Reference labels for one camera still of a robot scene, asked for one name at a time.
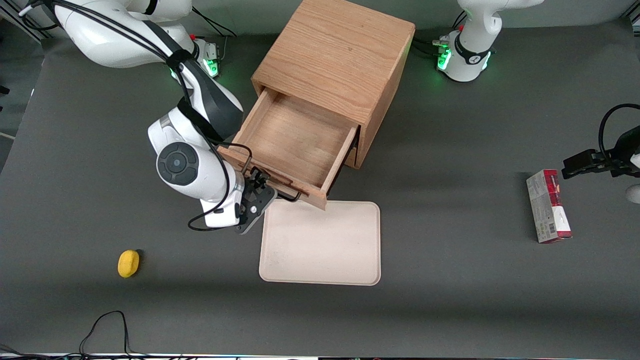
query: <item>cabinet top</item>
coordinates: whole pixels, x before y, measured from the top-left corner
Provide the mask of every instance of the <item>cabinet top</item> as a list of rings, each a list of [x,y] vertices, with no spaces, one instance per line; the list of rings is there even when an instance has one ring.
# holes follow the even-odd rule
[[[366,125],[414,31],[345,0],[304,0],[252,81]]]

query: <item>yellow sponge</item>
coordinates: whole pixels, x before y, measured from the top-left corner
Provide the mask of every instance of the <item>yellow sponge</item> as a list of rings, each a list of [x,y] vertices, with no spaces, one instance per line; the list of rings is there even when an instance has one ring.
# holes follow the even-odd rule
[[[127,250],[120,255],[118,260],[118,274],[125,279],[138,271],[140,255],[135,250]]]

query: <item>white tray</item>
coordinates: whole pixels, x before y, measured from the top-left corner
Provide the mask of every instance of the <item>white tray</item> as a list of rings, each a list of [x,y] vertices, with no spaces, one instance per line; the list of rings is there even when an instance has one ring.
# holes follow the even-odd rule
[[[380,209],[373,202],[274,201],[264,215],[265,281],[372,286],[380,280]]]

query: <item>green led light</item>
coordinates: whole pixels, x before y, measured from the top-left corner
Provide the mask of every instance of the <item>green led light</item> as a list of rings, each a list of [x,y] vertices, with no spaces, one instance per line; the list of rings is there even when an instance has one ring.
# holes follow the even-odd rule
[[[486,69],[486,64],[489,62],[489,58],[491,57],[491,51],[486,55],[486,60],[484,61],[484,65],[482,65],[482,69]]]
[[[438,67],[440,68],[440,70],[444,70],[447,68],[449,59],[451,59],[451,50],[447,49],[444,53],[442,53],[442,55],[440,55],[440,58],[438,59]]]
[[[214,78],[218,75],[218,61],[202,59],[202,63],[204,63],[204,67],[207,69],[210,77]]]

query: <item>wood grain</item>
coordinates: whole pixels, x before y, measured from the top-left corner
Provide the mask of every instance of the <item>wood grain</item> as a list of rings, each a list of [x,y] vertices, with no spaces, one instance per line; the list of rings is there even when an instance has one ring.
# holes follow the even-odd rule
[[[400,57],[398,57],[397,63],[394,65],[394,71],[389,77],[387,87],[380,94],[377,105],[371,113],[371,121],[369,122],[368,126],[363,127],[361,130],[360,139],[358,139],[358,156],[355,161],[355,168],[360,168],[362,166],[362,162],[364,161],[364,158],[367,156],[367,153],[371,148],[371,144],[373,143],[374,137],[378,133],[378,129],[382,124],[382,120],[387,114],[387,110],[389,109],[389,106],[391,105],[391,102],[396,95],[398,85],[400,84],[400,79],[402,78],[404,63],[406,62],[406,58],[409,54],[409,48],[411,47],[412,38],[413,33],[410,34],[405,40],[406,45],[404,51],[401,53]]]
[[[267,171],[274,183],[300,191],[307,202],[324,208],[356,129],[326,109],[266,88],[234,142],[251,148],[252,165]],[[236,148],[221,148],[220,154],[236,169],[246,160]]]
[[[304,0],[254,73],[366,126],[415,26],[344,0]]]

